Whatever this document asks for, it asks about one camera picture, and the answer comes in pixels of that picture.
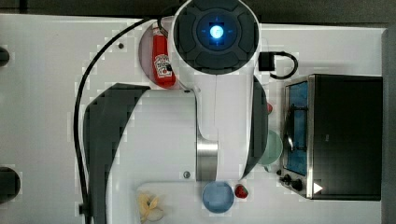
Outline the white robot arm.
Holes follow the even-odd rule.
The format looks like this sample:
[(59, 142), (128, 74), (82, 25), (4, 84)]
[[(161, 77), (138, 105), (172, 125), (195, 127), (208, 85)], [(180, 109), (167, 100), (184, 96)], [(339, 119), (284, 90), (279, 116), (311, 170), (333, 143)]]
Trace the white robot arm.
[(265, 150), (252, 10), (242, 0), (187, 0), (167, 43), (177, 89), (163, 90), (139, 71), (136, 83), (112, 85), (85, 110), (94, 224), (143, 224), (142, 185), (240, 180)]

